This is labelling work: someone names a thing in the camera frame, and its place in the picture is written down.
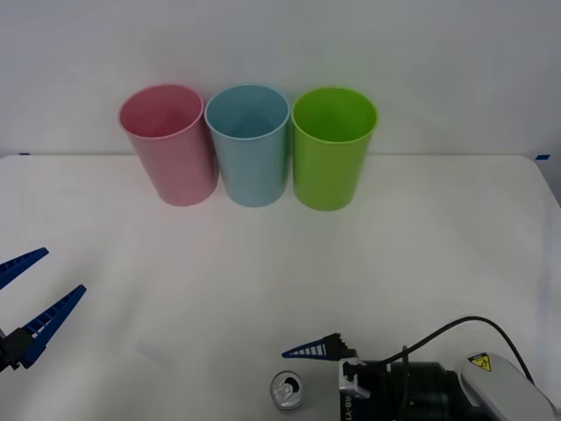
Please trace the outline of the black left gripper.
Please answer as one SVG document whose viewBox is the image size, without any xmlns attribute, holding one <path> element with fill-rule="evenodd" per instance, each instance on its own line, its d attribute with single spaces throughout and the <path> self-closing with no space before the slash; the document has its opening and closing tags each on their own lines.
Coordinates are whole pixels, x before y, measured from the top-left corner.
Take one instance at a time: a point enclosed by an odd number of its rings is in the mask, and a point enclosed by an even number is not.
<svg viewBox="0 0 561 421">
<path fill-rule="evenodd" d="M 41 247 L 1 263 L 0 289 L 48 254 L 48 250 Z M 7 336 L 0 330 L 0 372 L 7 367 L 27 369 L 32 366 L 86 291 L 84 285 L 79 285 L 23 327 L 18 327 Z"/>
</svg>

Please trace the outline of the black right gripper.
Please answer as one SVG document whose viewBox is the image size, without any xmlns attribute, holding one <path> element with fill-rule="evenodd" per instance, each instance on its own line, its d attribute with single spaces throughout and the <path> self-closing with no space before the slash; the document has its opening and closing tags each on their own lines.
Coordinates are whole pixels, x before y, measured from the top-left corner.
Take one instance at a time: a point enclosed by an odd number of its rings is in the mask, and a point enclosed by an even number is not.
<svg viewBox="0 0 561 421">
<path fill-rule="evenodd" d="M 339 361 L 339 419 L 400 420 L 403 392 L 399 375 L 377 361 L 346 360 L 358 353 L 340 333 L 296 346 L 281 354 L 283 359 Z"/>
</svg>

